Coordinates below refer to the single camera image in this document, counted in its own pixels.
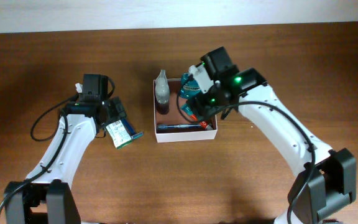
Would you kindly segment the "blue disposable razor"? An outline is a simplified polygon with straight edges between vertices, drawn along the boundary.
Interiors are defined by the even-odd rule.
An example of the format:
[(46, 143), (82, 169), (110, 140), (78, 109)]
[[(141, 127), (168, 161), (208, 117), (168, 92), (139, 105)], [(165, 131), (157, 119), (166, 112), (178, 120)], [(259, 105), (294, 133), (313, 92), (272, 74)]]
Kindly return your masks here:
[(144, 133), (142, 131), (136, 132), (134, 127), (128, 122), (128, 120), (126, 118), (122, 118), (121, 121), (122, 121), (123, 125), (125, 126), (125, 128), (127, 129), (127, 132), (130, 134), (132, 140), (139, 139), (140, 137), (142, 137), (144, 135)]

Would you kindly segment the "green white soap bar pack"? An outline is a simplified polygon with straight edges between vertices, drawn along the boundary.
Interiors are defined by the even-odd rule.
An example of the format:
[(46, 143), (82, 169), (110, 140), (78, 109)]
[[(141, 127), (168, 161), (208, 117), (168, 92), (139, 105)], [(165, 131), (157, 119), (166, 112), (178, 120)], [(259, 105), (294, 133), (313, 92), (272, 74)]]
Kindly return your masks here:
[(121, 120), (115, 121), (106, 126), (106, 130), (112, 138), (114, 147), (120, 149), (130, 143), (132, 143), (132, 138), (127, 132), (124, 124)]

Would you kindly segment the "blue Listerine mouthwash bottle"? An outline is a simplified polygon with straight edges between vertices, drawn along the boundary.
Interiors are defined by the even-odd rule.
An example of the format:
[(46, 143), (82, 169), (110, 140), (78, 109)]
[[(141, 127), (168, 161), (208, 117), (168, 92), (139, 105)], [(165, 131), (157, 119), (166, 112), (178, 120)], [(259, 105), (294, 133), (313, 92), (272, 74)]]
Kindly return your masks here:
[(190, 99), (201, 91), (198, 83), (195, 80), (189, 80), (189, 76), (189, 73), (181, 76), (180, 97), (184, 99)]

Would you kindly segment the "Colgate toothpaste tube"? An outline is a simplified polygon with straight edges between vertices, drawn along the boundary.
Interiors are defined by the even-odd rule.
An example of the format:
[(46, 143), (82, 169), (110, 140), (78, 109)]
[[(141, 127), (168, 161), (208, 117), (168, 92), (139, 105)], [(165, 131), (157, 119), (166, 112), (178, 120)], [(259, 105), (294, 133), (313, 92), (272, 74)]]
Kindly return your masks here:
[[(193, 121), (197, 121), (198, 118), (193, 114), (192, 110), (189, 108), (189, 106), (185, 103), (183, 106), (180, 107), (182, 111), (184, 111)], [(206, 130), (206, 131), (212, 131), (213, 127), (208, 124), (207, 122), (203, 121), (200, 122), (200, 125)]]

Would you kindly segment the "blue white toothbrush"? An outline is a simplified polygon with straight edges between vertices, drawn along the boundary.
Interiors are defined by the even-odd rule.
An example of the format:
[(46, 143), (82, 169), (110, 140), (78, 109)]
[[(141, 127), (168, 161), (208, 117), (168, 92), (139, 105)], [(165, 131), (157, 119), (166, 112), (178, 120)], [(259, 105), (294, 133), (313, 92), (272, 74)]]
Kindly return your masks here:
[(188, 129), (188, 128), (202, 128), (202, 125), (200, 125), (200, 124), (159, 124), (157, 126), (158, 130)]

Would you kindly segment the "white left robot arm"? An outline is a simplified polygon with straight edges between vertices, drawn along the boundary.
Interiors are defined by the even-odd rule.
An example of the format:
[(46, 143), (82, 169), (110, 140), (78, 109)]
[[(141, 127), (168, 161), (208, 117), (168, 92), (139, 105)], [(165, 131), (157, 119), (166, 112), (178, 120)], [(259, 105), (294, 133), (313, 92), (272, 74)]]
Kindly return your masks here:
[(58, 125), (45, 154), (21, 182), (10, 182), (0, 204), (7, 223), (81, 223), (71, 186), (88, 145), (99, 133), (116, 148), (132, 141), (125, 109), (105, 75), (86, 74), (76, 94), (59, 103)]

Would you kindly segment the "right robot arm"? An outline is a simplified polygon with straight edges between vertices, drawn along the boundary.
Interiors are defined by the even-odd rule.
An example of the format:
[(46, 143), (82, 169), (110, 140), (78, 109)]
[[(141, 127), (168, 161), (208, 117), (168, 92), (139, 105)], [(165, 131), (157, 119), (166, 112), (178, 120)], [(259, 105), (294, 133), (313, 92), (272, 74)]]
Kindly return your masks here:
[(356, 200), (356, 159), (335, 151), (309, 131), (279, 100), (254, 68), (240, 71), (220, 47), (200, 58), (189, 74), (201, 91), (187, 100), (200, 120), (234, 110), (254, 123), (289, 165), (295, 182), (288, 208), (275, 223), (326, 223)]

